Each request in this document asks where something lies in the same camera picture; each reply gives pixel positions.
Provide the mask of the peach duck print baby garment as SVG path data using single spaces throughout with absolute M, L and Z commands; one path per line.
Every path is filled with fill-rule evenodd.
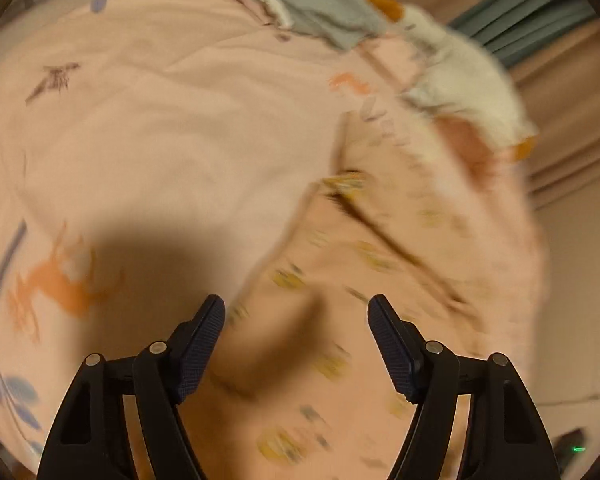
M 335 173 L 233 302 L 181 416 L 211 479 L 383 479 L 414 414 L 367 323 L 384 295 L 460 356 L 531 366 L 542 235 L 511 154 L 476 188 L 429 118 L 345 114 Z

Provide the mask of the folded white and pink clothes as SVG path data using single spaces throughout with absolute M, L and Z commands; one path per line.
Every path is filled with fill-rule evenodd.
M 434 130 L 462 163 L 472 185 L 485 188 L 495 174 L 498 149 L 486 137 L 483 125 L 466 110 L 453 110 L 431 101 L 422 87 L 405 90 L 402 98 L 428 115 Z

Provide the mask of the pink printed bed quilt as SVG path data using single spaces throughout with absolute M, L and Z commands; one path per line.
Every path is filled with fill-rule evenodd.
M 449 191 L 458 157 L 358 52 L 234 0 L 93 0 L 0 61 L 0 441 L 35 469 L 82 358 L 233 300 L 332 172 L 341 116 Z

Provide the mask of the white goose plush toy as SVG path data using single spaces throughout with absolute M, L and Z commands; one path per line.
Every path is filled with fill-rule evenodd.
M 494 152 L 531 154 L 538 129 L 513 81 L 486 49 L 411 3 L 367 0 L 415 48 L 420 69 L 400 84 L 399 96 L 421 110 L 467 120 Z

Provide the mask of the pink curtain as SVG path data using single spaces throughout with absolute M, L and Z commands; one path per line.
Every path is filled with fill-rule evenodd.
M 449 25 L 481 0 L 400 0 Z M 509 68 L 540 129 L 530 157 L 535 203 L 546 206 L 600 178 L 600 17 Z

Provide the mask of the teal curtain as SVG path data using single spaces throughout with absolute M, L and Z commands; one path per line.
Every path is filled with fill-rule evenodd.
M 512 68 L 596 18 L 588 0 L 481 0 L 449 26 Z

